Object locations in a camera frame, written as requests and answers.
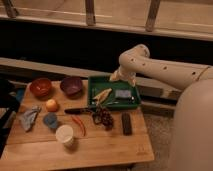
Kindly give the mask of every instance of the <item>small container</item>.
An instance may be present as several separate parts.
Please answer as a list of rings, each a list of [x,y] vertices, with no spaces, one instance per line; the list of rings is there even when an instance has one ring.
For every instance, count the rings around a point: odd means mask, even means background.
[[[74,141],[73,128],[70,125],[62,125],[56,130],[56,139],[66,147],[71,147]]]
[[[56,130],[58,127],[58,119],[55,113],[50,112],[43,118],[43,123],[50,129]]]
[[[61,81],[60,88],[67,96],[74,96],[82,91],[83,82],[78,76],[69,76]]]
[[[137,87],[132,87],[128,82],[121,80],[111,82],[109,76],[102,75],[90,76],[88,78],[87,106],[89,108],[96,107],[96,102],[93,98],[108,88],[111,88],[112,92],[101,104],[103,107],[107,107],[110,110],[128,110],[136,109],[141,105],[141,98]],[[121,94],[116,94],[119,91],[123,91],[121,99]]]
[[[51,89],[52,83],[48,78],[38,78],[30,84],[30,91],[36,97],[43,97],[48,95]]]

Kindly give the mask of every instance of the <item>red pepper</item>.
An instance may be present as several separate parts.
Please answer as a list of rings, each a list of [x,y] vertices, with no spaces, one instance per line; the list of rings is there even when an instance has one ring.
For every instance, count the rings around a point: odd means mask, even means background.
[[[77,123],[80,126],[83,136],[85,136],[86,129],[85,129],[84,123],[81,121],[81,119],[76,115],[71,115],[71,118],[75,123]]]

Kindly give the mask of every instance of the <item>red bowl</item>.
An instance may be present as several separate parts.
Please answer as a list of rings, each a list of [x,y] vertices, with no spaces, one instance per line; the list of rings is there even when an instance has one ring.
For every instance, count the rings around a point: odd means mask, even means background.
[[[78,76],[66,77],[61,81],[60,88],[67,96],[72,96],[83,89],[83,82]]]
[[[46,96],[51,89],[52,83],[48,78],[38,78],[30,84],[30,91],[36,97]]]

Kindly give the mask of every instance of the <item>paper cup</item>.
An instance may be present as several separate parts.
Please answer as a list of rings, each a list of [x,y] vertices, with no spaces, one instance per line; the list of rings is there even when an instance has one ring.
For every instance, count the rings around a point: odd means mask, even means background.
[[[56,130],[56,139],[66,147],[71,147],[74,141],[73,128],[62,125]]]

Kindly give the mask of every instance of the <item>remote control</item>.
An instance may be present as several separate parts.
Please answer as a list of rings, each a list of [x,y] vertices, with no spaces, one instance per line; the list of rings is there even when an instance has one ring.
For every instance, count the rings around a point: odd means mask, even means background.
[[[132,124],[129,113],[122,113],[121,115],[123,134],[131,135],[132,134]]]

